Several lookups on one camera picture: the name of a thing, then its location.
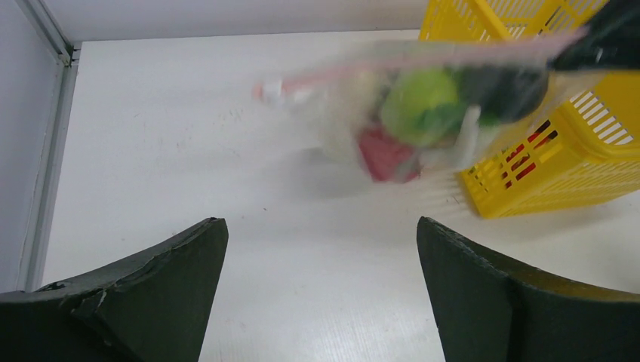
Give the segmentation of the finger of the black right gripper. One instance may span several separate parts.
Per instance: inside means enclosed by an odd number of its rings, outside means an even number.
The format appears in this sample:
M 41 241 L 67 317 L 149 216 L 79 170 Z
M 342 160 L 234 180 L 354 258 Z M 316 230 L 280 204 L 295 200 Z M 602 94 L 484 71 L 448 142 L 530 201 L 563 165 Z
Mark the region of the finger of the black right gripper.
M 639 1 L 609 1 L 547 67 L 555 71 L 639 70 Z

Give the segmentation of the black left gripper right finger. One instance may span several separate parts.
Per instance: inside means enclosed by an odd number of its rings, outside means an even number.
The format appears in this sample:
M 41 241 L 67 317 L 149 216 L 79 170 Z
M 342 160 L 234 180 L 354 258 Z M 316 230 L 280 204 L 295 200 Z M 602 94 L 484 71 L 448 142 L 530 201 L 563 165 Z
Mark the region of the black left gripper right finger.
M 637 361 L 639 297 L 480 245 L 428 217 L 417 250 L 448 361 Z

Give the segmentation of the white toy radish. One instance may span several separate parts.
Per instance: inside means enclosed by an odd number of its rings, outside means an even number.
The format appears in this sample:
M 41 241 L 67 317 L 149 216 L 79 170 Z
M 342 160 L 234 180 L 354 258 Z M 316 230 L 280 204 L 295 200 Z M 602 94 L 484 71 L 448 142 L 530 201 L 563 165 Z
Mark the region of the white toy radish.
M 449 144 L 429 146 L 420 152 L 419 165 L 424 169 L 463 170 L 485 155 L 487 148 L 501 132 L 500 121 L 482 114 L 479 105 L 466 108 L 459 130 L 453 132 Z

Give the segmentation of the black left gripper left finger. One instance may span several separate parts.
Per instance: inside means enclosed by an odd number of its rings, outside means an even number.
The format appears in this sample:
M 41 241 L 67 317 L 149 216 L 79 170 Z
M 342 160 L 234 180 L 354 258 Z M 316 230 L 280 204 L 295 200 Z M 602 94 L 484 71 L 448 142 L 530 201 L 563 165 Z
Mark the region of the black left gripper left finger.
M 207 218 L 103 267 L 1 296 L 3 361 L 197 361 L 226 221 Z

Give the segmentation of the green toy apple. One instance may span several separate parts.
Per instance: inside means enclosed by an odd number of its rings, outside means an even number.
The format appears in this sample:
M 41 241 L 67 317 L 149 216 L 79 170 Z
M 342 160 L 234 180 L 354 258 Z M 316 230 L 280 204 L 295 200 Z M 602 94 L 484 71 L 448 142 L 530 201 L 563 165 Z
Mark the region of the green toy apple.
M 466 108 L 448 70 L 409 70 L 398 74 L 379 118 L 387 133 L 398 141 L 432 146 L 459 130 Z

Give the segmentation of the clear pink zip top bag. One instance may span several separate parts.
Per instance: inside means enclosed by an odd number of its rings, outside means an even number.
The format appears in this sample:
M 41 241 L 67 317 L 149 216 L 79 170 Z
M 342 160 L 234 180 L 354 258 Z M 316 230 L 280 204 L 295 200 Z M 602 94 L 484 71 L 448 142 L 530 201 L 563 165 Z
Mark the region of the clear pink zip top bag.
M 595 76 L 559 61 L 586 30 L 512 41 L 387 40 L 258 82 L 254 96 L 313 125 L 323 152 L 372 180 L 462 170 L 513 144 Z

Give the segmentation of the red toy bell pepper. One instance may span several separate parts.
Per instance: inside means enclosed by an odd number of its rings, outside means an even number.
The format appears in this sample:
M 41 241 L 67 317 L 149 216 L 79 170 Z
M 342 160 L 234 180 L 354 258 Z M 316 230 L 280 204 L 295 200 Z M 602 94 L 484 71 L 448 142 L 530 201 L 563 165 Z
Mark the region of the red toy bell pepper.
M 420 171 L 415 165 L 406 176 L 398 176 L 398 167 L 411 158 L 415 148 L 391 137 L 383 127 L 363 130 L 356 143 L 364 168 L 373 181 L 406 183 L 419 177 Z

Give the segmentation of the dark toy avocado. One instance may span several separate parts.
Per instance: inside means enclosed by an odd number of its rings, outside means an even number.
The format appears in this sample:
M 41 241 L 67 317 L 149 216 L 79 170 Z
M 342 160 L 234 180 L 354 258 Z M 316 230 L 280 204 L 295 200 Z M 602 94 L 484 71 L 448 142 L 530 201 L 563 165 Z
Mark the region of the dark toy avocado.
M 480 107 L 482 127 L 528 117 L 540 107 L 549 87 L 547 72 L 510 66 L 466 67 L 456 80 L 462 100 Z

